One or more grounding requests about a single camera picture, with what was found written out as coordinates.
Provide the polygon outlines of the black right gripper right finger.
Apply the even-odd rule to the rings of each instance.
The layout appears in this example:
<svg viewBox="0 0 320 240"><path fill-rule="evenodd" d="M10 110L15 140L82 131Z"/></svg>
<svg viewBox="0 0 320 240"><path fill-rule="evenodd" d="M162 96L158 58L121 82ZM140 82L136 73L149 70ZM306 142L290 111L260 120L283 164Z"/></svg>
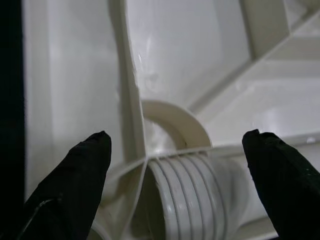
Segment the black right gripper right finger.
<svg viewBox="0 0 320 240"><path fill-rule="evenodd" d="M258 197L280 240L320 238L320 173L294 147L272 132L242 137Z"/></svg>

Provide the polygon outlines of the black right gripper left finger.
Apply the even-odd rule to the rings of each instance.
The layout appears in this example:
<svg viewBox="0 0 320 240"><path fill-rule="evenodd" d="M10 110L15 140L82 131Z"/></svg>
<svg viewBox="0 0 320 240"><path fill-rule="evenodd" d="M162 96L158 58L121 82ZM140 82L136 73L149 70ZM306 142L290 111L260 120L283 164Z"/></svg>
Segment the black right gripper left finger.
<svg viewBox="0 0 320 240"><path fill-rule="evenodd" d="M26 201L21 239L85 240L102 198L111 153L112 140L105 131L72 147Z"/></svg>

